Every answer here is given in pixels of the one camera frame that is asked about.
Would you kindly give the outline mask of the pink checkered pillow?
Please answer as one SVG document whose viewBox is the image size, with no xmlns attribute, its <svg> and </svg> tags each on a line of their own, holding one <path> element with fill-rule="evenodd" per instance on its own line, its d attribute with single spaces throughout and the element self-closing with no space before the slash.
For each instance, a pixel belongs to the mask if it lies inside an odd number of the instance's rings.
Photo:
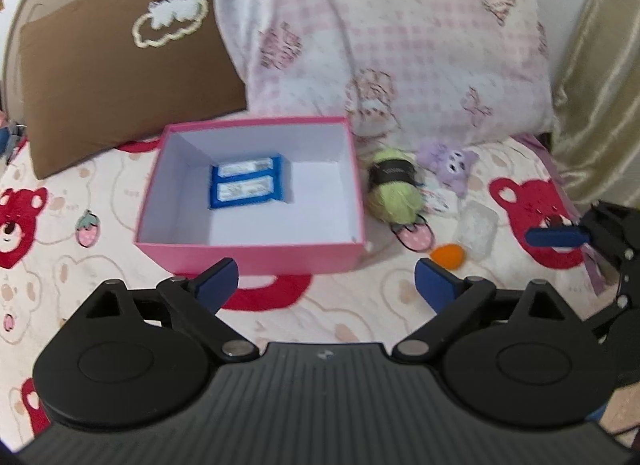
<svg viewBox="0 0 640 465">
<path fill-rule="evenodd" d="M 536 0 L 213 0 L 256 116 L 343 116 L 363 150 L 552 125 Z"/>
</svg>

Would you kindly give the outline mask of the green yarn ball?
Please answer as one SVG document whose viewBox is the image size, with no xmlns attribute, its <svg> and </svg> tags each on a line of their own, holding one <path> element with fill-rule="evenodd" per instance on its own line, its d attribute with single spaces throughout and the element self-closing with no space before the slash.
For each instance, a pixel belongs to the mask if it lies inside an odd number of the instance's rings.
<svg viewBox="0 0 640 465">
<path fill-rule="evenodd" d="M 366 205 L 388 224 L 413 224 L 423 207 L 412 158 L 394 148 L 374 154 L 368 171 Z"/>
</svg>

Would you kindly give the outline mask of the purple plush toy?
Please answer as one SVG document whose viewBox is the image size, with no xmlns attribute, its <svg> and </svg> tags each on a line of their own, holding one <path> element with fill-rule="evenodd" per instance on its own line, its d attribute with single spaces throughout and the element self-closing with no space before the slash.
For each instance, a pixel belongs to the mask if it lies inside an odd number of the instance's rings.
<svg viewBox="0 0 640 465">
<path fill-rule="evenodd" d="M 457 198 L 465 198 L 469 177 L 479 160 L 480 155 L 473 151 L 436 141 L 423 142 L 416 153 L 418 164 L 434 173 L 439 184 Z"/>
</svg>

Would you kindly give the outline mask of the brown cloud pillow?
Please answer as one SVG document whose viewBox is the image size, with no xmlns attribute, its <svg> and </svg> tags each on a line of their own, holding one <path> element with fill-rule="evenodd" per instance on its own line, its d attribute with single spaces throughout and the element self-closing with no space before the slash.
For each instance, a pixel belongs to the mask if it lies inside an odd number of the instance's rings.
<svg viewBox="0 0 640 465">
<path fill-rule="evenodd" d="M 39 179 L 246 107 L 210 0 L 76 0 L 23 26 L 20 60 Z"/>
</svg>

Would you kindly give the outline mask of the orange makeup sponge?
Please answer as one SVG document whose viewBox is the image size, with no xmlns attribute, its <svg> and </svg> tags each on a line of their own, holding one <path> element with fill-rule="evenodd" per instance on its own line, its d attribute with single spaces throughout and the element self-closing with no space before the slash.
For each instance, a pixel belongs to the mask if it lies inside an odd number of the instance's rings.
<svg viewBox="0 0 640 465">
<path fill-rule="evenodd" d="M 457 270 L 465 263 L 466 251 L 462 246 L 450 243 L 434 248 L 430 258 L 446 270 Z"/>
</svg>

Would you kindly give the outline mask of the blue wipes packet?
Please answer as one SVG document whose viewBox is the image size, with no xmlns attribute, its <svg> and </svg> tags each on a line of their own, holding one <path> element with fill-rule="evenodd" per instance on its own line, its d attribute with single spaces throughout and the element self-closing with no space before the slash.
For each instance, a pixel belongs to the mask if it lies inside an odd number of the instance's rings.
<svg viewBox="0 0 640 465">
<path fill-rule="evenodd" d="M 284 199 L 281 155 L 220 162 L 210 168 L 210 209 L 282 202 Z"/>
</svg>

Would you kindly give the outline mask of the pink cardboard box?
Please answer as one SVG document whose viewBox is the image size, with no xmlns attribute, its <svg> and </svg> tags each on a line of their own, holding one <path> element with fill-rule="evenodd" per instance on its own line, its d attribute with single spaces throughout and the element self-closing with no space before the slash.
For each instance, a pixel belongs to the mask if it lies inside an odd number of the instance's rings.
<svg viewBox="0 0 640 465">
<path fill-rule="evenodd" d="M 363 253 L 352 133 L 343 117 L 171 125 L 134 243 L 173 274 L 229 257 L 243 275 L 331 274 Z"/>
</svg>

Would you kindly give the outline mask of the white tissue pack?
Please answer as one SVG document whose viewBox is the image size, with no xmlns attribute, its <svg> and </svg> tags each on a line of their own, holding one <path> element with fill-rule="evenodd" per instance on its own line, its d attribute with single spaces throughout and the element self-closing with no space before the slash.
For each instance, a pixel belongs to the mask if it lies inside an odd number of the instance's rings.
<svg viewBox="0 0 640 465">
<path fill-rule="evenodd" d="M 419 188 L 423 209 L 427 214 L 437 214 L 437 216 L 457 218 L 460 214 L 460 200 L 453 191 L 448 188 L 441 188 L 436 185 L 421 185 Z"/>
</svg>

